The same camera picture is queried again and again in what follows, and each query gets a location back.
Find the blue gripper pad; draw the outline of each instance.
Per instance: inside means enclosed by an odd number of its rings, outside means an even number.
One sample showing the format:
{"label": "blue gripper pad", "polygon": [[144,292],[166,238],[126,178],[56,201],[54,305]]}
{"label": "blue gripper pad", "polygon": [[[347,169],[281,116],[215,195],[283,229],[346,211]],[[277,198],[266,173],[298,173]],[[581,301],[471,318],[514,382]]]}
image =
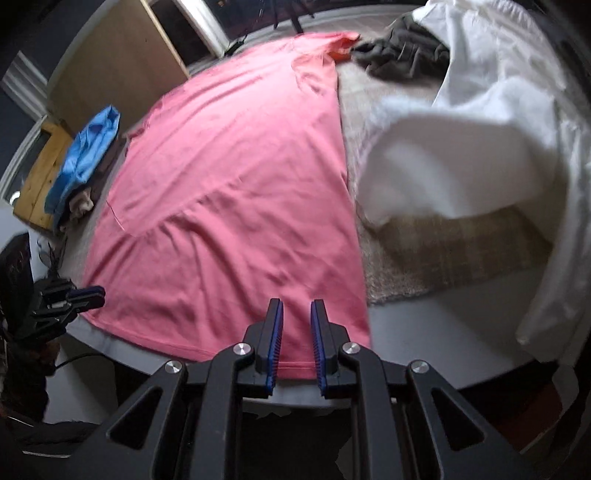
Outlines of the blue gripper pad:
{"label": "blue gripper pad", "polygon": [[267,355],[267,380],[265,388],[271,395],[277,382],[277,368],[279,367],[279,352],[281,351],[281,337],[283,335],[283,302],[279,302],[273,321],[273,331],[269,342]]}
{"label": "blue gripper pad", "polygon": [[310,308],[310,327],[312,329],[312,341],[314,342],[314,361],[316,363],[316,379],[318,380],[318,387],[320,394],[326,394],[326,354],[324,352],[324,344],[322,342],[322,334],[320,333],[320,321],[316,312],[314,302]]}

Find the dark blue wall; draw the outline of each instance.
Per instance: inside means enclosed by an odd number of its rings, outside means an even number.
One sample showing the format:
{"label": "dark blue wall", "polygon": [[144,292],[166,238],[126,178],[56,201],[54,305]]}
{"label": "dark blue wall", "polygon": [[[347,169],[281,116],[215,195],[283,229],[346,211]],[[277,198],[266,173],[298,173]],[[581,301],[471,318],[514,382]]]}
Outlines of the dark blue wall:
{"label": "dark blue wall", "polygon": [[35,122],[0,90],[0,176]]}
{"label": "dark blue wall", "polygon": [[61,56],[104,0],[61,0],[21,47],[22,52],[49,78]]}

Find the folded clothes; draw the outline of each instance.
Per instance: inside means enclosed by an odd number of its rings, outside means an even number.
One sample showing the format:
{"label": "folded clothes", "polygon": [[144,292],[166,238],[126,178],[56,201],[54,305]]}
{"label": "folded clothes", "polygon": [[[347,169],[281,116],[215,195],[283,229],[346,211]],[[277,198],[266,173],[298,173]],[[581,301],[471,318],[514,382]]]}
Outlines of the folded clothes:
{"label": "folded clothes", "polygon": [[109,105],[76,135],[45,199],[45,212],[53,215],[54,230],[57,230],[70,193],[88,181],[117,135],[120,116],[117,109]]}
{"label": "folded clothes", "polygon": [[416,23],[412,12],[394,21],[385,37],[357,45],[351,53],[369,75],[383,80],[443,78],[449,67],[449,49]]}

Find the beige rug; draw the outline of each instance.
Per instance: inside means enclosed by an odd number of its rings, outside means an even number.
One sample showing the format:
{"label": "beige rug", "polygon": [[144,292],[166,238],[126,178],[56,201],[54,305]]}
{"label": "beige rug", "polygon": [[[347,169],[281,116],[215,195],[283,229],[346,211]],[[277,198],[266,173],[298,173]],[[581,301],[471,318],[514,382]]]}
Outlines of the beige rug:
{"label": "beige rug", "polygon": [[[365,38],[379,37],[392,18],[367,17],[350,27]],[[433,100],[440,82],[392,83],[369,77],[353,62],[341,64],[339,100],[354,195],[365,119],[386,95]],[[478,218],[396,218],[379,232],[357,219],[368,303],[382,303],[443,288],[485,281],[547,262],[551,245],[514,208]]]}

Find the black clamp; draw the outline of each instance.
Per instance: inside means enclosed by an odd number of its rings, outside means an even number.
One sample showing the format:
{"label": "black clamp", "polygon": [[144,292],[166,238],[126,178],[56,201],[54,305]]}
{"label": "black clamp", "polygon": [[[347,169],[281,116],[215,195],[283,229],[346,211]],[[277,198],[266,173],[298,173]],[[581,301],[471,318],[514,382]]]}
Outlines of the black clamp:
{"label": "black clamp", "polygon": [[105,305],[105,289],[94,285],[76,286],[66,278],[35,282],[33,297],[12,341],[27,348],[38,348],[66,332],[66,326],[79,313]]}
{"label": "black clamp", "polygon": [[311,306],[317,379],[326,398],[352,399],[355,478],[528,480],[535,472],[422,360],[381,360]]}
{"label": "black clamp", "polygon": [[277,377],[283,304],[212,360],[170,360],[101,424],[60,478],[236,478],[242,398],[267,398]]}

